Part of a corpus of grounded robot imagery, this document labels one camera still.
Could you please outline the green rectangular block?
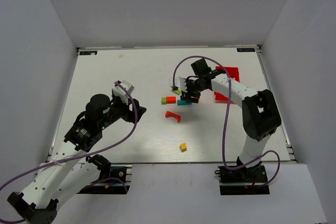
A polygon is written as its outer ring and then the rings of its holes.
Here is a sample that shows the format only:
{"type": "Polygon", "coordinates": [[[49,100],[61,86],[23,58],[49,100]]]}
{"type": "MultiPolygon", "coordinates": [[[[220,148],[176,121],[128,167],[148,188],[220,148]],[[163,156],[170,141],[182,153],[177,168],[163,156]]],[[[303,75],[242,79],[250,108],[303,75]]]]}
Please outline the green rectangular block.
{"type": "Polygon", "coordinates": [[[177,95],[180,95],[182,93],[180,89],[172,89],[171,91],[177,95]]]}

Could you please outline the teal long block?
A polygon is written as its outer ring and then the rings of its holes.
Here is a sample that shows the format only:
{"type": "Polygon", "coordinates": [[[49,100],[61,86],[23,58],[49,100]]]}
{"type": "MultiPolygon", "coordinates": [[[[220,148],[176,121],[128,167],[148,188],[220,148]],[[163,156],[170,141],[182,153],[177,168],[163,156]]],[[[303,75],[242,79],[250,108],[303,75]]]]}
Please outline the teal long block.
{"type": "Polygon", "coordinates": [[[192,105],[192,102],[187,102],[184,100],[177,100],[177,105],[181,106],[181,105],[192,105]]]}

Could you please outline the orange rectangular block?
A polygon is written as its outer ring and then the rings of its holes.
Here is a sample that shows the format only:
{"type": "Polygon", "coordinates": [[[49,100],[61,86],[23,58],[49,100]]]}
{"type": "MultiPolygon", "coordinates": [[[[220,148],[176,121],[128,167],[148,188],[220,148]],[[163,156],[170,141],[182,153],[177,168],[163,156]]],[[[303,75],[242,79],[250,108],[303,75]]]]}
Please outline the orange rectangular block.
{"type": "Polygon", "coordinates": [[[166,97],[166,103],[167,104],[174,104],[174,103],[176,103],[176,97],[173,97],[173,96],[166,97]]]}

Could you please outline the red plastic bin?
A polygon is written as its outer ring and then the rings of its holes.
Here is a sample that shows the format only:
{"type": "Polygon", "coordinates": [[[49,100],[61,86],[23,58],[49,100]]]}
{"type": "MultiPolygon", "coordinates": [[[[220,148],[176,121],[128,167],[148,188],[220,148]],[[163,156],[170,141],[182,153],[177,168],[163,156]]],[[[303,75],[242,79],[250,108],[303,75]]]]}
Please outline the red plastic bin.
{"type": "MultiPolygon", "coordinates": [[[[239,77],[239,69],[238,67],[229,67],[229,66],[225,66],[225,69],[227,70],[229,76],[240,82],[240,77],[239,77]]],[[[215,101],[217,102],[224,102],[224,103],[227,103],[228,101],[228,97],[225,96],[225,95],[222,95],[220,93],[217,93],[217,92],[214,92],[214,95],[215,95],[215,101]]]]}

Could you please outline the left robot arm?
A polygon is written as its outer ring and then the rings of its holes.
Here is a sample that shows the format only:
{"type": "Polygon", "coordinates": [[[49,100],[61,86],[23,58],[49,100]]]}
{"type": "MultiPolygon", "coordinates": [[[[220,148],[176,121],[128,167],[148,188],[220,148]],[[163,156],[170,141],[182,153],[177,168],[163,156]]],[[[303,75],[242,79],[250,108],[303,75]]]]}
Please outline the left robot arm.
{"type": "Polygon", "coordinates": [[[109,98],[96,94],[65,135],[54,159],[41,167],[40,174],[20,193],[11,193],[8,202],[27,223],[51,223],[58,201],[52,196],[70,170],[102,138],[102,131],[123,119],[137,124],[146,108],[126,94],[109,98]]]}

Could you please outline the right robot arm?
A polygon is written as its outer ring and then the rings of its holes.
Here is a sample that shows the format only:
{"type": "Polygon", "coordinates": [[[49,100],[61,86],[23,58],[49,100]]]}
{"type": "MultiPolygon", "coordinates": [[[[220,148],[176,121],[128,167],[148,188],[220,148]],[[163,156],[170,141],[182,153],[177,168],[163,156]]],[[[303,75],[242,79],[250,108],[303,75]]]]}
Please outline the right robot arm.
{"type": "Polygon", "coordinates": [[[186,78],[172,78],[172,89],[181,90],[181,100],[198,103],[202,91],[210,90],[228,98],[223,126],[222,140],[226,140],[228,116],[231,103],[242,110],[243,128],[246,140],[236,164],[229,166],[223,156],[223,165],[217,170],[223,184],[246,183],[249,187],[266,186],[259,182],[262,175],[262,158],[269,152],[265,150],[270,137],[281,126],[281,117],[273,93],[264,89],[249,88],[230,76],[223,66],[212,69],[207,57],[195,56],[191,67],[194,74],[186,78]]]}

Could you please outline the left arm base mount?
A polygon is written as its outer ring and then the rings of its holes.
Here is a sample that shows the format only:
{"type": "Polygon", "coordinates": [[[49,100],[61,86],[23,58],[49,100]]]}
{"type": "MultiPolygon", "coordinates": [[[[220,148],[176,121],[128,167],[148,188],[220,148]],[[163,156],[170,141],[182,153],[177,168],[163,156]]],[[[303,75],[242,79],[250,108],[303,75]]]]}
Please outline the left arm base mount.
{"type": "Polygon", "coordinates": [[[132,165],[111,165],[110,177],[85,186],[81,195],[126,195],[132,180],[132,165]]]}

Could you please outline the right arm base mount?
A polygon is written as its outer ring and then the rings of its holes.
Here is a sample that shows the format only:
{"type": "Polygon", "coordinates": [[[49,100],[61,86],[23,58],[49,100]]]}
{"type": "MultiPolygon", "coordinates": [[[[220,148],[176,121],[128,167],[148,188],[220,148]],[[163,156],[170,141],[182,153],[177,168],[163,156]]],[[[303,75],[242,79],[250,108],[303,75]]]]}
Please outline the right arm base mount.
{"type": "Polygon", "coordinates": [[[261,163],[250,168],[229,170],[218,166],[214,174],[219,178],[221,196],[269,195],[266,169],[261,163]]]}

